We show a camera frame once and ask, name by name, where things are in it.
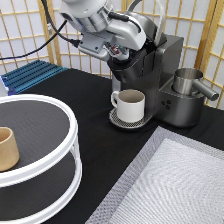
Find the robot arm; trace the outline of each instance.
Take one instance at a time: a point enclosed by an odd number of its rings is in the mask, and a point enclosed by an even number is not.
[[[126,60],[129,49],[143,47],[146,34],[135,18],[123,14],[117,15],[127,21],[111,18],[114,11],[111,0],[63,0],[59,13],[82,33],[80,51],[104,61]]]

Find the black table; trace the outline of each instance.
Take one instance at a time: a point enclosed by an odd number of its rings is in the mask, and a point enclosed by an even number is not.
[[[67,70],[23,92],[57,98],[71,107],[79,124],[83,178],[71,202],[47,224],[85,223],[158,126],[224,150],[224,111],[204,107],[193,128],[152,120],[136,132],[109,122],[111,80]]]

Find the white mug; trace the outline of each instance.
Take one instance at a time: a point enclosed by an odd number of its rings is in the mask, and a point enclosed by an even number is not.
[[[117,116],[127,123],[140,121],[144,117],[145,95],[137,90],[114,91],[111,103],[117,108]]]

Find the round shelf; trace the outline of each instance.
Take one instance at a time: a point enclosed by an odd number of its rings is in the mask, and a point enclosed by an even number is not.
[[[63,102],[40,95],[0,98],[0,127],[15,133],[20,160],[0,173],[0,188],[29,180],[57,164],[75,144],[78,125]]]
[[[43,223],[68,204],[79,187],[81,176],[80,159],[68,153],[37,177],[0,188],[0,223]]]

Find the tan cup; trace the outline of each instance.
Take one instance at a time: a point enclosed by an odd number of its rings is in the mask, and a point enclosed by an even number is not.
[[[13,131],[0,127],[0,172],[12,168],[19,161],[19,151]]]

